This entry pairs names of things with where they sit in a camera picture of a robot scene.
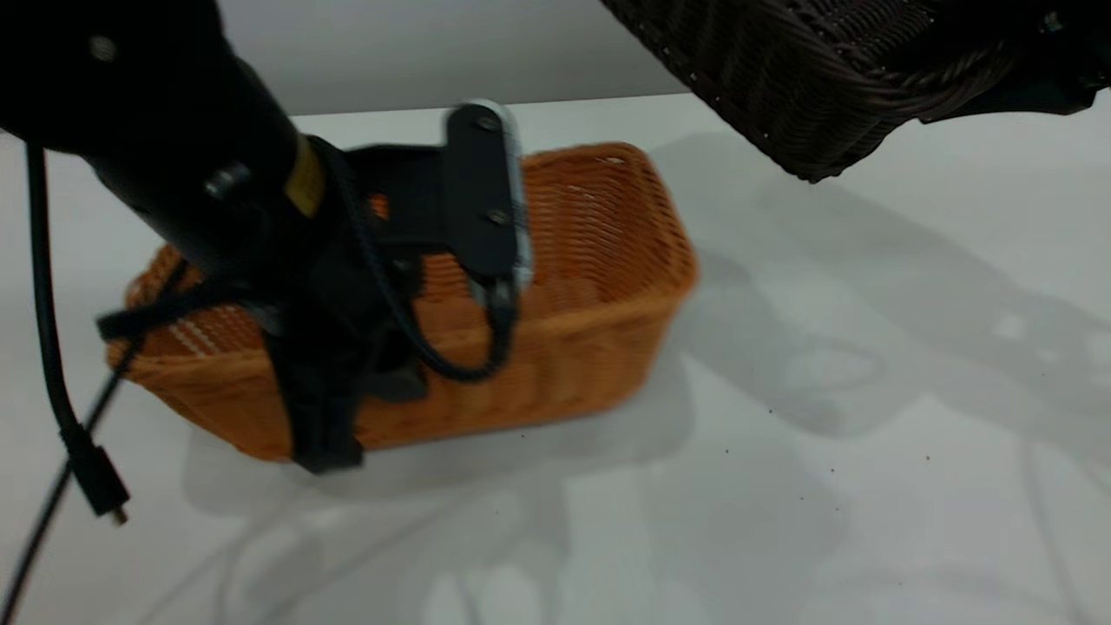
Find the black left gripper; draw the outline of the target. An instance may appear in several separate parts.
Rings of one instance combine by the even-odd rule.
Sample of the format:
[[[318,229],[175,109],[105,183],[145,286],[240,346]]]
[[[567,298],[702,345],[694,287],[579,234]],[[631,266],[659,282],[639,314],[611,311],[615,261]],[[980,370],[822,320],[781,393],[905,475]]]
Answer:
[[[291,434],[313,475],[354,470],[358,411],[428,395],[413,302],[444,250],[440,147],[300,143],[261,178],[259,320]]]

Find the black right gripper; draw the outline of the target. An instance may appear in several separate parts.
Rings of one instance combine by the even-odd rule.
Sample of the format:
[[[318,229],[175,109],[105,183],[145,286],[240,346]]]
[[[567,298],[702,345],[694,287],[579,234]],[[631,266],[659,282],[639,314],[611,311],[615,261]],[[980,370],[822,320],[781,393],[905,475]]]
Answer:
[[[1074,115],[1091,107],[1091,92],[1110,79],[1110,3],[1108,1],[1035,1],[1040,42],[1035,75],[1012,75],[924,124],[962,117],[1031,112]]]

